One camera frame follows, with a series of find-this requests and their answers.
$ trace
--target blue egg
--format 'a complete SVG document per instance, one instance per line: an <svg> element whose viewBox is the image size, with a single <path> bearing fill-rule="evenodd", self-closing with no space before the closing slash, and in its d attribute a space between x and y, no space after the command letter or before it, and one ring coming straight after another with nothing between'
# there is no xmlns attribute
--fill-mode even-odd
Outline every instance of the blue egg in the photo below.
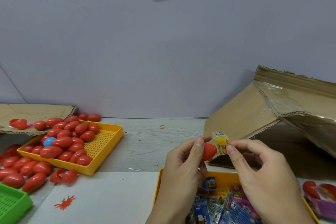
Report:
<svg viewBox="0 0 336 224"><path fill-rule="evenodd" d="M44 143L43 143L43 146L44 147L47 147L47 146L51 146L53 144L53 141L56 140L56 137L48 137Z"/></svg>

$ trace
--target green plastic basket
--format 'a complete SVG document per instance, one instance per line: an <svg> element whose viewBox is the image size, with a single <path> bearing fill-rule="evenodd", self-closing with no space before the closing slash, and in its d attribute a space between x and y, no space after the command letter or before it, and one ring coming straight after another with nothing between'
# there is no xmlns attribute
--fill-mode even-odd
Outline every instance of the green plastic basket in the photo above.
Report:
<svg viewBox="0 0 336 224"><path fill-rule="evenodd" d="M14 224L32 205L33 201L26 192L0 183L1 224Z"/></svg>

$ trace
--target person's left hand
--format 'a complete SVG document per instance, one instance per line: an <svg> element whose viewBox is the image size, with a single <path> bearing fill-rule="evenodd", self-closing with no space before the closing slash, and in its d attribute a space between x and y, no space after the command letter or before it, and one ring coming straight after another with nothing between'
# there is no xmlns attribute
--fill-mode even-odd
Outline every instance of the person's left hand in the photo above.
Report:
<svg viewBox="0 0 336 224"><path fill-rule="evenodd" d="M182 223L208 170L201 158L211 136L192 138L167 154L157 200L146 224Z"/></svg>

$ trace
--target fingernail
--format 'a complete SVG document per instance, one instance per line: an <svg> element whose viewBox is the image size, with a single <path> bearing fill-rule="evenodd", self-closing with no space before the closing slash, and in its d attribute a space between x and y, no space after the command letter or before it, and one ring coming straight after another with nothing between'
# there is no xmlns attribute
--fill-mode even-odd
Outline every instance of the fingernail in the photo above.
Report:
<svg viewBox="0 0 336 224"><path fill-rule="evenodd" d="M204 140L202 138L197 138L195 145L198 147L203 147L204 146Z"/></svg>
<svg viewBox="0 0 336 224"><path fill-rule="evenodd" d="M237 151L237 149L232 145L228 145L226 147L226 151L229 155L232 155L233 153L235 153Z"/></svg>

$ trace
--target yellow plastic basket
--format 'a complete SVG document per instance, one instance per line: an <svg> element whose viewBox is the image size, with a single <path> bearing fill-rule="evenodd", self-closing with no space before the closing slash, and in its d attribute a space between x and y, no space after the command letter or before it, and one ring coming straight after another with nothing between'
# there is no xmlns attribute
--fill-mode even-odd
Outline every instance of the yellow plastic basket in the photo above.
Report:
<svg viewBox="0 0 336 224"><path fill-rule="evenodd" d="M123 127L120 125L104 124L99 122L83 121L80 123L97 124L100 132L96 135L95 139L86 142L84 148L87 155L93 158L92 162L85 166L62 161L55 158L42 158L40 155L23 151L22 149L28 144L40 141L44 135L34 137L28 143L20 147L17 151L24 157L31 157L35 160L46 161L56 167L62 167L69 170L77 170L79 173L86 175L93 175L96 169L100 166L106 156L115 147L119 140L124 136Z"/></svg>
<svg viewBox="0 0 336 224"><path fill-rule="evenodd" d="M162 172L163 172L163 168L160 169L159 177L157 179L153 207L154 207L156 198L157 198L158 193L159 193ZM226 197L226 192L228 191L229 187L231 187L231 186L236 187L237 185L240 185L240 180L239 180L239 177L238 177L237 173L224 173L224 172L212 172L212 171L210 171L208 173L207 177L215 177L216 178L217 191L212 196L215 196L217 198L219 198L219 197L225 198ZM306 202L306 200L303 196L302 196L302 199L303 199L310 215L312 216L312 218L315 220L315 222L317 224L320 224L319 219L316 217L313 210L310 208L310 206L308 205L308 203Z"/></svg>

